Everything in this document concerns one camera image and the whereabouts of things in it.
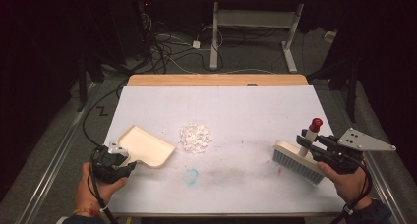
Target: shredded paper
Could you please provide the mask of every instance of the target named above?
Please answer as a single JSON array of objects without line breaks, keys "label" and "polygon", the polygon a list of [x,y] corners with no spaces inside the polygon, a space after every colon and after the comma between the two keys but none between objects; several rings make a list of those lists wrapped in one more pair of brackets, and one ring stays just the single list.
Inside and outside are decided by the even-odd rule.
[{"label": "shredded paper", "polygon": [[211,141],[209,129],[201,124],[189,124],[182,127],[180,136],[184,149],[193,154],[205,152]]}]

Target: hand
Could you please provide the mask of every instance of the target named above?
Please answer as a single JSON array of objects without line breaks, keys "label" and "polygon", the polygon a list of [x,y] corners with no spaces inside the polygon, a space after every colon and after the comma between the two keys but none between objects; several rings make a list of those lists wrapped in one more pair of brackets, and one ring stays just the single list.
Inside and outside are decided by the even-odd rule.
[{"label": "hand", "polygon": [[[358,168],[353,174],[340,175],[334,171],[330,166],[324,162],[318,162],[317,165],[328,176],[336,187],[337,194],[346,202],[350,203],[361,195],[362,189],[365,183],[365,172]],[[354,211],[363,209],[372,203],[370,196],[362,198],[356,206],[353,207]]]},{"label": "hand", "polygon": [[[76,191],[76,208],[77,209],[92,209],[95,211],[100,210],[98,200],[89,191],[87,182],[93,190],[91,178],[89,178],[89,162],[83,164],[83,176],[78,183]],[[102,184],[97,181],[97,188],[101,198],[107,205],[110,202],[112,195],[126,185],[128,178],[124,177],[119,179],[113,184]],[[78,212],[77,215],[91,216],[88,212]]]}]

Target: blue sleeve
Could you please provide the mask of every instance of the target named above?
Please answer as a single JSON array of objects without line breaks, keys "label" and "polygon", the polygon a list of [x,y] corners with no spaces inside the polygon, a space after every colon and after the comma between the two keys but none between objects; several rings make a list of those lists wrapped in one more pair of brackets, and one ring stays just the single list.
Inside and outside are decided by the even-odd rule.
[{"label": "blue sleeve", "polygon": [[84,217],[79,215],[72,215],[65,219],[62,224],[105,224],[103,219],[98,217]]},{"label": "blue sleeve", "polygon": [[347,224],[388,224],[392,213],[379,200],[373,199],[368,207],[353,212],[346,218]]}]

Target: cream dustpan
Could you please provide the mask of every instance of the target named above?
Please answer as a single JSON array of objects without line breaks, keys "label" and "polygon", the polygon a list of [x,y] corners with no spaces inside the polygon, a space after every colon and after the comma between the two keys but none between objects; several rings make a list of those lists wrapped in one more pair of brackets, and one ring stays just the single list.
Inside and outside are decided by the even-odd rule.
[{"label": "cream dustpan", "polygon": [[149,167],[160,167],[174,151],[175,146],[132,126],[118,140],[118,145],[128,150],[129,157],[120,165],[143,162]]}]

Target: dark background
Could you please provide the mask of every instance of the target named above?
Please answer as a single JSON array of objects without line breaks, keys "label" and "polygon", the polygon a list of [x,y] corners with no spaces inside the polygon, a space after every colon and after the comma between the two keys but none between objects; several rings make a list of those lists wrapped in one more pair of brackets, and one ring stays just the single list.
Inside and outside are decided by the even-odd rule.
[{"label": "dark background", "polygon": [[[88,10],[83,0],[0,0],[0,118],[2,162],[7,166],[1,179],[0,198],[12,186],[50,120],[71,97],[69,89],[78,77],[82,51],[94,49],[123,64],[128,50],[120,42],[114,23],[118,17],[111,12],[110,3],[93,1]],[[210,2],[149,3],[149,12],[156,19],[164,19],[173,28],[184,31],[197,33],[201,24],[211,19]],[[304,8],[299,26],[304,32],[317,27],[338,29],[323,68],[354,56],[352,63],[358,65],[359,80],[370,103],[414,180],[415,4],[416,0],[381,0],[357,2],[346,8],[341,4],[310,3]],[[189,9],[196,5],[201,9]],[[276,7],[244,5],[253,9]],[[138,31],[133,38],[139,37]],[[341,66],[324,78],[347,78],[348,67]]]}]

